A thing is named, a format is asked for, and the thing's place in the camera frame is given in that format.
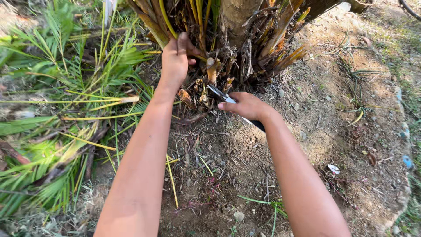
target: bare soil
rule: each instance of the bare soil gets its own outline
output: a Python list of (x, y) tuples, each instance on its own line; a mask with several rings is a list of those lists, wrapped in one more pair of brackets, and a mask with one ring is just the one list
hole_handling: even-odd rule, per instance
[[(311, 54), (285, 70), (266, 93), (257, 96), (282, 114), (336, 200), (353, 236), (385, 236), (406, 208), (410, 194), (408, 170), (402, 161), (402, 155), (410, 156), (410, 146), (400, 136), (405, 120), (397, 112), (403, 111), (396, 96), (400, 89), (378, 52), (370, 49), (364, 25), (365, 20), (341, 7), (306, 25), (294, 43), (310, 44)], [(359, 113), (343, 112), (356, 108), (345, 83), (345, 70), (332, 53), (348, 27), (350, 46), (365, 47), (349, 50), (354, 56), (354, 70), (377, 67), (385, 72), (370, 75), (361, 83), (363, 104), (390, 108), (370, 107), (374, 113), (365, 114), (349, 127)], [(348, 58), (349, 54), (341, 51), (341, 55)], [(181, 118), (194, 115), (181, 104), (175, 106), (173, 114)], [(376, 165), (367, 153), (375, 157)], [(176, 209), (166, 174), (161, 236), (271, 235), (273, 208), (237, 196), (267, 200), (268, 192), (270, 201), (282, 198), (264, 133), (243, 124), (238, 116), (212, 110), (206, 118), (188, 126), (172, 123), (168, 154), (180, 159), (172, 165), (180, 208)], [(211, 160), (208, 165), (213, 176), (202, 166), (199, 155), (205, 162)], [(328, 164), (337, 166), (340, 174), (326, 171)], [(95, 177), (93, 219), (99, 217), (112, 182), (109, 163), (96, 168)], [(244, 213), (244, 220), (236, 221), (235, 212)], [(275, 236), (292, 236), (285, 218), (278, 215), (276, 223)]]

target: left hand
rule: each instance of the left hand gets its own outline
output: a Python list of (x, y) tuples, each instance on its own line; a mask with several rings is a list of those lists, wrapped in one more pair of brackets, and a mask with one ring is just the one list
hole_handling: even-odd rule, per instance
[(200, 55), (200, 50), (193, 46), (187, 33), (181, 33), (178, 40), (172, 38), (162, 54), (162, 72), (158, 86), (166, 87), (176, 94), (186, 78), (188, 65), (196, 63), (195, 59), (187, 58), (192, 54)]

